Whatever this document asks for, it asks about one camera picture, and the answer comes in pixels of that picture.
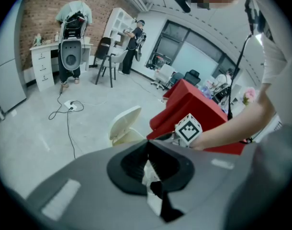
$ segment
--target white cube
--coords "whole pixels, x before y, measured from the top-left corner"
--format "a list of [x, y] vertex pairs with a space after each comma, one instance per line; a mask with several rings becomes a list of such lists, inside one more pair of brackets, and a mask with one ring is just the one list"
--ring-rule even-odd
[[202, 133], [202, 126], [192, 114], [188, 114], [176, 125], [175, 132], [189, 146]]

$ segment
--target black shirt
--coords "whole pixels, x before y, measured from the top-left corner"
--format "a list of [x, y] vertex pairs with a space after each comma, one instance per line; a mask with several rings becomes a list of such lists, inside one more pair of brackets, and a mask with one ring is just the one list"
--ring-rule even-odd
[[141, 35], [142, 35], [142, 29], [141, 28], [135, 28], [135, 30], [132, 32], [135, 37], [131, 38], [130, 41], [129, 41], [129, 44], [128, 44], [128, 48], [131, 49], [131, 50], [134, 50], [137, 46], [137, 43], [136, 43], [136, 39], [139, 38]]

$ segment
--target power strip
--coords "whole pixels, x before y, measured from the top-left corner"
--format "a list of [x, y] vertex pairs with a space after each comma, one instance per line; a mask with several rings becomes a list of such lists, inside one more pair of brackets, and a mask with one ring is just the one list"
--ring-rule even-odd
[[75, 100], [69, 100], [69, 101], [67, 101], [67, 102], [65, 102], [64, 103], [64, 105], [68, 108], [68, 109], [70, 109], [71, 107], [73, 108], [72, 110], [73, 111], [76, 111], [77, 110], [77, 106], [76, 105], [74, 105], [74, 104], [70, 104], [71, 102], [74, 102]]

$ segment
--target refrigerator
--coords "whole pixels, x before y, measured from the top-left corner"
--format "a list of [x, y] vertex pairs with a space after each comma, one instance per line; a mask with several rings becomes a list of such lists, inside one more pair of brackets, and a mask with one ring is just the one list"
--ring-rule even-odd
[[23, 1], [17, 0], [0, 26], [0, 107], [7, 112], [26, 99], [20, 57]]

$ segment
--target man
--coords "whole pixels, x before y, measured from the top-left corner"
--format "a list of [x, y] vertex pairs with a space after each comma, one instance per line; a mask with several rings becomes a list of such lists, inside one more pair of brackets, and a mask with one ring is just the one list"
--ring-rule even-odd
[[[233, 1], [203, 0], [216, 5]], [[292, 113], [285, 110], [287, 104], [292, 108], [292, 95], [286, 92], [292, 82], [292, 28], [273, 0], [256, 1], [266, 20], [261, 38], [265, 64], [259, 96], [238, 116], [196, 138], [191, 144], [196, 150], [235, 143], [256, 134], [273, 118], [275, 108], [281, 120], [292, 125]]]
[[[61, 59], [61, 43], [62, 43], [62, 37], [63, 37], [63, 31], [64, 31], [64, 21], [67, 19], [67, 17], [72, 14], [80, 11], [86, 18], [87, 23], [92, 23], [92, 11], [89, 8], [89, 6], [85, 3], [86, 0], [76, 0], [70, 3], [67, 3], [63, 6], [63, 8], [60, 10], [58, 15], [56, 16], [56, 20], [59, 24], [61, 24], [61, 31], [59, 35], [59, 50], [58, 50], [58, 61], [59, 61], [59, 72], [60, 72], [60, 80], [63, 88], [68, 88], [67, 83], [67, 70], [64, 68], [62, 59]], [[80, 68], [74, 70], [74, 79], [75, 84], [79, 84], [79, 76], [80, 76]]]
[[227, 84], [228, 86], [231, 85], [232, 82], [232, 76], [233, 76], [233, 70], [231, 68], [228, 69], [226, 75], [220, 74], [215, 79], [214, 83], [211, 86], [211, 92], [213, 95], [217, 94], [222, 90], [221, 87], [225, 86]]
[[128, 47], [126, 50], [128, 50], [128, 53], [123, 61], [123, 70], [119, 71], [121, 74], [130, 74], [131, 66], [132, 66], [132, 60], [135, 56], [135, 50], [137, 47], [136, 39], [138, 39], [143, 32], [143, 26], [145, 25], [145, 21], [140, 20], [137, 23], [137, 27], [135, 30], [131, 33], [125, 32], [125, 34], [130, 37], [130, 41], [128, 44]]

